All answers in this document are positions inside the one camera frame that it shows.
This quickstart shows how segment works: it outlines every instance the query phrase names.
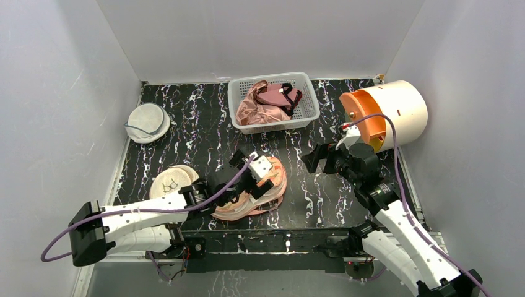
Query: pink satin fabric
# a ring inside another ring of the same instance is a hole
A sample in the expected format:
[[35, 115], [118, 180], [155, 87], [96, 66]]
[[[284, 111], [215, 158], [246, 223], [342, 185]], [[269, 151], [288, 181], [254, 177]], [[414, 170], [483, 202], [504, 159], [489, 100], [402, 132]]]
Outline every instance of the pink satin fabric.
[[287, 116], [286, 113], [277, 106], [257, 103], [255, 98], [258, 92], [267, 86], [268, 82], [262, 80], [249, 88], [246, 98], [244, 98], [237, 109], [236, 118], [238, 124], [245, 126], [288, 121], [291, 119], [290, 116]]

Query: white cylindrical container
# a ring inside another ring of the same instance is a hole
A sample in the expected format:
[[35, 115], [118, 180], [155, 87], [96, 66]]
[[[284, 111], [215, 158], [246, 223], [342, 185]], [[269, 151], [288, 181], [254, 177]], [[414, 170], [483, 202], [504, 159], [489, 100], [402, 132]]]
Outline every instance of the white cylindrical container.
[[[427, 126], [425, 100], [413, 85], [403, 80], [344, 93], [339, 99], [353, 121], [372, 113], [389, 117], [396, 128], [398, 145], [414, 141]], [[370, 118], [357, 126], [363, 141], [374, 147], [376, 153], [394, 147], [392, 129], [384, 118]]]

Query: black wire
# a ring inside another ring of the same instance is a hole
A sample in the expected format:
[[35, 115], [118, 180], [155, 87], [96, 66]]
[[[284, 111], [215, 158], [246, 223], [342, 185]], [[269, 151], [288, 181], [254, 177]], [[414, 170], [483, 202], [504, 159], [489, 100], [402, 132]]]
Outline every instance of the black wire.
[[173, 279], [174, 279], [179, 273], [181, 273], [181, 272], [184, 272], [184, 269], [183, 269], [183, 270], [180, 270], [180, 271], [177, 271], [177, 273], [174, 274], [174, 275], [171, 277], [171, 280], [173, 280]]

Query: basket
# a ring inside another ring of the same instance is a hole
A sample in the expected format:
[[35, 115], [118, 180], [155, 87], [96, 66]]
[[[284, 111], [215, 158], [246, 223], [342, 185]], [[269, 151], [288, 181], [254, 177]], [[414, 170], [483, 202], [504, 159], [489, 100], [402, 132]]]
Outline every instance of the basket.
[[[269, 84], [282, 84], [284, 82], [289, 82], [294, 88], [303, 92], [303, 98], [301, 98], [301, 101], [299, 101], [299, 104], [293, 110], [291, 120], [245, 126], [237, 123], [235, 115], [241, 101], [246, 97], [249, 88], [260, 80], [266, 80]], [[239, 129], [244, 134], [304, 128], [311, 121], [319, 117], [319, 102], [317, 101], [315, 91], [313, 90], [308, 75], [303, 72], [290, 72], [234, 79], [228, 84], [228, 108], [230, 110], [230, 118], [232, 119], [233, 127]]]

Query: marble pattern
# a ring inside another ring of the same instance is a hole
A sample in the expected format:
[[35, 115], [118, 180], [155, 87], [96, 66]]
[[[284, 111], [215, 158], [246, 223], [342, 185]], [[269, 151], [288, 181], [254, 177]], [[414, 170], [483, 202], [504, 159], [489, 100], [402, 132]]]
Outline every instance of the marble pattern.
[[[371, 79], [314, 80], [321, 116], [304, 129], [244, 135], [228, 111], [227, 84], [146, 85], [142, 102], [154, 102], [170, 115], [171, 128], [151, 144], [129, 144], [115, 205], [148, 199], [154, 178], [172, 165], [192, 166], [201, 176], [228, 166], [237, 149], [263, 151], [281, 160], [289, 177], [284, 201], [269, 213], [237, 222], [202, 218], [184, 230], [319, 228], [354, 226], [370, 214], [357, 202], [347, 181], [318, 170], [308, 174], [299, 157], [316, 143], [332, 142], [344, 121], [339, 95], [373, 85]], [[393, 152], [379, 154], [381, 173], [394, 174]]]

